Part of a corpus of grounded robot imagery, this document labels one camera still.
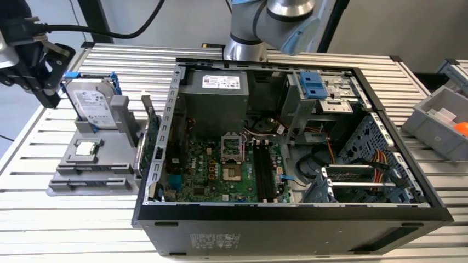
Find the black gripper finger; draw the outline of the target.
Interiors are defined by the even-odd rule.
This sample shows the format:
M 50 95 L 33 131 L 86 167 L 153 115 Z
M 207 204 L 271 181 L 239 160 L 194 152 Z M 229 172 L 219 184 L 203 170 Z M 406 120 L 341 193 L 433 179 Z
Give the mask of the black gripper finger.
M 34 71 L 19 71 L 15 68 L 3 68 L 2 69 L 2 83 L 6 86 L 19 85 L 27 93 L 35 94 L 37 90 L 37 78 L 38 73 Z
M 57 108 L 61 102 L 58 91 L 63 75 L 70 67 L 77 51 L 73 47 L 51 42 L 42 42 L 43 55 L 37 68 L 42 92 L 41 103 L 46 108 Z

